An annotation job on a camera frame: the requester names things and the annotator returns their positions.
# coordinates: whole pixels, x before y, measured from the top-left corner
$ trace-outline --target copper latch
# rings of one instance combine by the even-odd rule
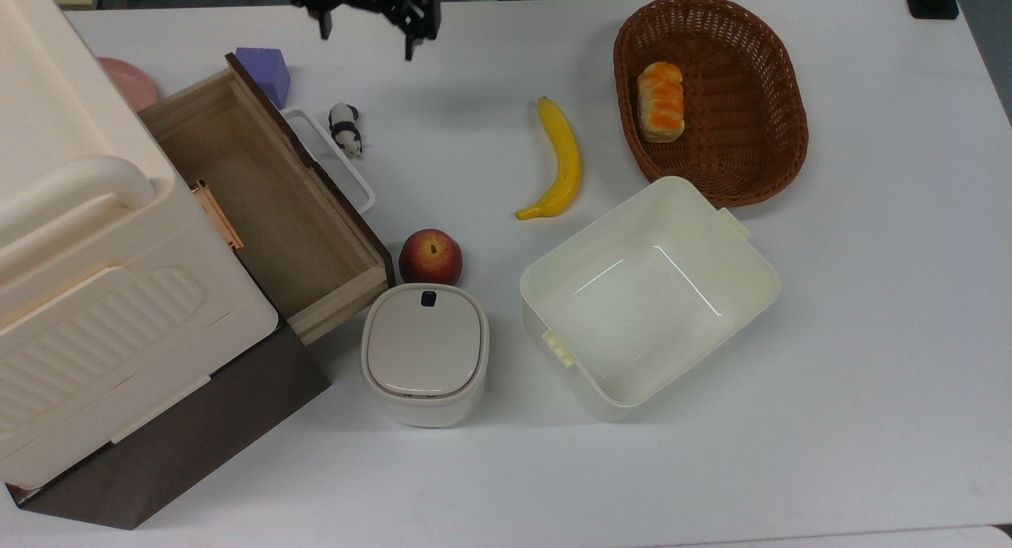
[[[222,212],[222,206],[219,205],[215,196],[210,194],[210,188],[203,180],[196,181],[190,187],[193,195],[196,196],[196,201],[200,202],[200,208],[202,208],[207,216],[210,216],[210,220],[214,221],[215,226],[218,227],[218,234],[222,235],[225,242],[229,243],[229,248],[235,252],[235,250],[243,248],[243,241],[239,239],[239,235],[236,234],[236,229],[232,227],[231,221],[228,217],[225,217],[225,212]]]

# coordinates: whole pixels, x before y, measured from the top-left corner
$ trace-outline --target pink plate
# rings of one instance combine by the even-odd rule
[[[106,75],[119,88],[134,112],[140,112],[158,102],[155,84],[137,66],[115,58],[99,58]]]

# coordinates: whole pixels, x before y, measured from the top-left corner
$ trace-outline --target white plastic container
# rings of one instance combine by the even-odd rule
[[[776,299],[747,239],[687,180],[662,178],[527,267],[524,326],[590,414],[617,421]]]
[[[344,151],[334,144],[333,139],[313,115],[299,107],[288,107],[281,111],[281,116],[288,121],[291,130],[296,132],[303,146],[313,156],[313,159],[323,167],[348,201],[355,206],[358,213],[368,212],[376,201],[372,187],[362,178],[362,174],[348,160]]]
[[[408,426],[444,428],[465,419],[481,399],[488,361],[488,317],[455,286],[396,286],[365,318],[362,378]]]
[[[0,480],[33,489],[277,313],[53,0],[0,0]]]

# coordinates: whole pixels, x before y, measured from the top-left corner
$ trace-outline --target brown base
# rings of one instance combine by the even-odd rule
[[[329,385],[282,324],[118,444],[43,487],[7,489],[24,511],[132,530]]]

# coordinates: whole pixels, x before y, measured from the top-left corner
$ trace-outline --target plastic bin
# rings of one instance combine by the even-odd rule
[[[590,414],[617,421],[776,299],[747,239],[687,180],[661,178],[527,267],[524,326]]]

